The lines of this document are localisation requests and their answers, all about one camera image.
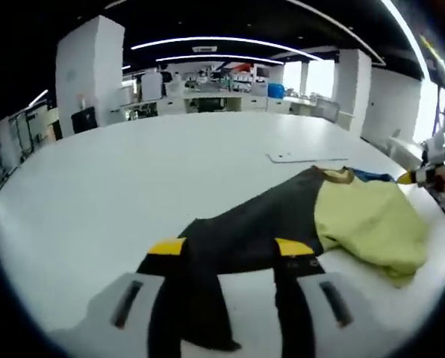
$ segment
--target yellow-green garment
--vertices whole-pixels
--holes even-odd
[[[343,247],[378,266],[395,286],[426,261],[427,224],[395,183],[363,182],[349,169],[325,170],[315,225],[324,251]]]

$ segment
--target white wall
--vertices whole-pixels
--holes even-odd
[[[350,133],[360,136],[367,115],[368,93],[372,77],[372,60],[357,49],[340,50],[337,66],[335,101],[342,112],[353,115]],[[328,97],[334,91],[328,91]]]
[[[332,101],[335,101],[337,98],[337,89],[339,85],[339,64],[334,63],[334,83],[332,84]]]
[[[284,78],[284,65],[274,66],[269,71],[269,82],[282,84]]]
[[[74,134],[70,118],[80,110],[77,94],[85,97],[88,106],[96,101],[93,61],[97,31],[98,18],[95,18],[58,43],[55,86],[63,137]]]
[[[357,97],[355,98],[350,132],[360,136],[367,118],[369,94],[372,85],[372,59],[364,52],[358,51]]]
[[[119,109],[119,89],[123,80],[123,37],[125,28],[106,17],[100,16],[95,50],[95,96],[100,126],[112,125],[125,120]]]
[[[413,78],[372,68],[363,138],[384,145],[385,140],[400,129],[400,138],[411,140],[417,123],[420,90],[421,83]]]
[[[56,91],[63,137],[74,134],[71,115],[80,110],[79,95],[96,109],[100,126],[124,120],[118,107],[122,83],[125,29],[103,16],[84,23],[58,43]]]

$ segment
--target white column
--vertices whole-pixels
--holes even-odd
[[[339,64],[334,63],[334,86],[332,87],[332,101],[337,101],[338,84],[339,84]]]
[[[360,136],[365,121],[372,78],[372,60],[360,50],[340,50],[335,101],[353,115],[350,132]]]
[[[122,45],[125,29],[98,16],[58,43],[56,92],[63,137],[74,134],[71,115],[80,110],[78,97],[94,106],[99,126],[120,122],[111,113],[122,82]]]
[[[284,78],[284,65],[274,66],[269,72],[269,81],[274,84],[282,84]]]
[[[300,88],[299,94],[305,94],[305,88],[307,86],[307,76],[309,74],[309,63],[302,62],[302,68],[300,72]]]

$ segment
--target white table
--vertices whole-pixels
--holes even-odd
[[[266,153],[348,157],[394,177],[403,169],[324,119],[269,113],[196,113],[125,122],[56,142],[29,158],[0,192],[0,257],[10,282],[44,330],[70,328],[88,301],[133,272],[153,243],[194,218],[243,203],[311,164],[273,164]],[[402,190],[430,224],[429,260],[395,289],[342,251],[320,257],[350,278],[378,320],[409,337],[445,284],[445,217],[429,194]],[[272,271],[221,277],[242,355],[278,357],[280,330]],[[184,356],[202,351],[185,343]]]

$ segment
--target ceiling light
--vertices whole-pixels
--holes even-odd
[[[111,4],[108,4],[105,6],[105,10],[112,8],[113,6],[117,6],[119,4],[122,4],[123,2],[125,2],[126,0],[118,0],[118,1],[114,1]]]
[[[380,0],[380,1],[385,5],[387,10],[390,11],[394,19],[398,22],[399,26],[402,28],[402,31],[407,37],[407,40],[410,43],[411,48],[415,52],[415,56],[417,57],[418,63],[420,64],[420,68],[422,69],[423,72],[423,77],[429,80],[430,79],[429,68],[426,65],[425,59],[423,58],[422,50],[418,46],[418,43],[415,40],[415,36],[408,27],[407,22],[405,21],[405,19],[403,19],[402,14],[398,11],[398,9],[395,7],[392,1],[390,0]]]
[[[49,91],[46,89],[44,90],[42,93],[40,93],[32,102],[30,102],[30,104],[28,105],[28,107],[33,106],[34,104],[36,104],[38,102],[39,99],[41,99],[44,95],[46,95]]]
[[[149,46],[156,46],[156,45],[163,45],[165,43],[180,43],[184,41],[199,41],[199,40],[206,40],[206,41],[235,41],[239,43],[253,43],[255,45],[264,45],[269,46],[273,48],[279,48],[281,50],[294,52],[296,54],[301,54],[303,56],[309,57],[313,60],[321,61],[322,59],[320,57],[314,56],[312,54],[308,54],[307,52],[297,50],[295,48],[291,48],[284,45],[279,45],[277,43],[269,43],[267,41],[260,41],[260,40],[251,40],[251,39],[242,39],[239,37],[219,37],[219,36],[196,36],[196,37],[179,37],[176,39],[168,39],[168,40],[159,40],[159,41],[153,41],[152,43],[142,43],[141,45],[133,46],[132,50],[137,50],[139,48],[149,47]]]
[[[171,60],[185,60],[188,58],[235,58],[238,60],[254,60],[256,62],[267,62],[267,63],[274,63],[275,65],[283,65],[284,63],[282,61],[277,60],[270,60],[269,58],[259,58],[259,57],[252,57],[252,56],[239,56],[236,54],[190,54],[187,56],[174,56],[174,57],[165,57],[165,58],[158,58],[156,62],[161,61],[171,61]]]

